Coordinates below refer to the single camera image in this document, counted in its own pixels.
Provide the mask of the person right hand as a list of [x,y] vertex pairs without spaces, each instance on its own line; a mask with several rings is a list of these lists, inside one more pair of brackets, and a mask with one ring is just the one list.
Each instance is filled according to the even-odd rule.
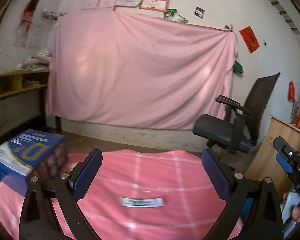
[[296,192],[283,194],[283,203],[281,206],[282,221],[285,223],[291,218],[297,224],[300,223],[300,196]]

